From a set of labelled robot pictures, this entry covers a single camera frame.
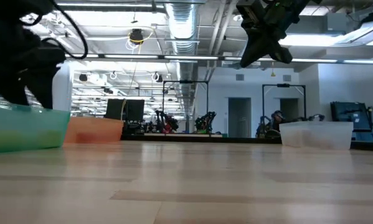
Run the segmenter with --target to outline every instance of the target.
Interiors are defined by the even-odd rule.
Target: door
[[[280,99],[280,111],[287,120],[298,118],[298,99]]]
[[[251,98],[229,98],[228,134],[230,138],[251,137]]]

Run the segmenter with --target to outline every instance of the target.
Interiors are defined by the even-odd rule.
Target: clear plastic bin
[[[300,121],[280,125],[284,146],[349,149],[352,122]]]
[[[60,147],[69,119],[68,111],[0,103],[0,152]]]

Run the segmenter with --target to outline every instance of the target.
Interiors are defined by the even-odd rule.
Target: orange plastic bin
[[[123,121],[106,118],[71,117],[65,143],[104,144],[120,141]]]

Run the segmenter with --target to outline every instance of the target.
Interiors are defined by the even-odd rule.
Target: wooden floor
[[[373,224],[373,152],[122,142],[0,154],[0,224]]]

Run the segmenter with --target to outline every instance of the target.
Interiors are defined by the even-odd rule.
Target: teal plastic bin
[[[70,112],[0,103],[0,152],[62,146]]]

